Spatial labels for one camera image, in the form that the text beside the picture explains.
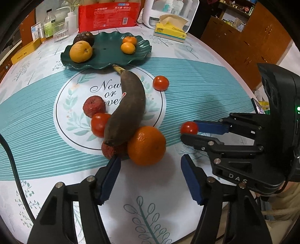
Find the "red fruit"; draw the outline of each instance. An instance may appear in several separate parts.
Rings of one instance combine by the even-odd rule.
[[[194,134],[196,135],[198,133],[198,126],[195,122],[193,121],[188,121],[182,124],[180,128],[180,133],[181,134]]]
[[[101,146],[102,153],[107,159],[111,159],[113,155],[117,154],[120,157],[124,157],[127,154],[127,142],[119,146],[108,146],[103,141]]]
[[[85,115],[90,118],[92,118],[97,113],[105,113],[106,111],[105,102],[100,96],[89,97],[85,101],[82,109]]]
[[[95,114],[91,119],[91,130],[95,136],[100,138],[104,137],[105,125],[110,118],[110,114],[98,113]]]
[[[170,84],[169,80],[162,75],[155,77],[153,80],[153,88],[157,91],[167,90],[169,87],[169,84]]]

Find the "red package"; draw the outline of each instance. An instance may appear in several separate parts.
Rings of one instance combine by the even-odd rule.
[[[79,6],[79,32],[135,26],[140,3],[108,2]]]

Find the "table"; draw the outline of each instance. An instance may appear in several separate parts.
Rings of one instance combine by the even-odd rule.
[[[170,244],[196,229],[202,210],[185,183],[181,156],[188,153],[212,175],[207,155],[180,142],[180,125],[193,119],[218,120],[230,112],[252,112],[254,95],[233,68],[191,35],[182,44],[153,36],[153,30],[143,25],[105,31],[130,32],[150,41],[152,53],[147,59],[127,68],[144,84],[147,102],[142,124],[160,129],[167,151],[161,162],[149,167],[123,161],[111,197],[99,210],[112,243]],[[105,97],[112,112],[121,97],[119,77],[110,69],[64,67],[60,53],[75,35],[42,44],[14,65],[0,84],[0,132],[10,145],[35,216],[55,183],[78,183],[108,162],[81,109],[85,99],[97,94]],[[152,89],[157,75],[170,80],[166,92]],[[230,133],[220,139],[229,144],[252,143]],[[0,215],[13,235],[26,243],[32,222],[3,148],[0,162]],[[78,203],[74,203],[74,216],[78,242],[83,244]]]

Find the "blue gripper pad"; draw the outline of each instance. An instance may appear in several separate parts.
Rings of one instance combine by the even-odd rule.
[[[229,132],[229,126],[222,124],[221,122],[194,120],[198,126],[198,131],[203,133],[211,133],[217,135],[223,135]]]
[[[113,162],[113,164],[111,165],[111,167],[108,169],[108,172],[102,184],[101,196],[100,196],[100,201],[102,203],[104,203],[106,200],[109,199],[110,194],[113,190],[113,186],[115,185],[118,174],[120,172],[120,169],[121,169],[121,159],[120,157],[117,157]]]
[[[188,154],[183,155],[181,157],[181,170],[187,183],[187,186],[190,190],[190,194],[192,195],[192,199],[195,200],[198,203],[198,205],[203,205],[204,202],[202,197],[201,186],[191,168],[190,162],[196,168],[190,156]]]

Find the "green plate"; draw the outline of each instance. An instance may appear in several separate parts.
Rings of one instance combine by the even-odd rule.
[[[64,66],[70,66],[74,69],[103,69],[107,66],[118,64],[127,65],[133,60],[143,60],[151,52],[152,46],[148,40],[144,40],[140,35],[135,36],[137,45],[135,53],[132,55],[125,54],[121,51],[122,39],[125,36],[133,36],[131,33],[112,33],[100,32],[95,35],[95,44],[93,45],[93,56],[86,62],[75,63],[70,58],[70,49],[73,45],[67,46],[61,53],[60,59]]]

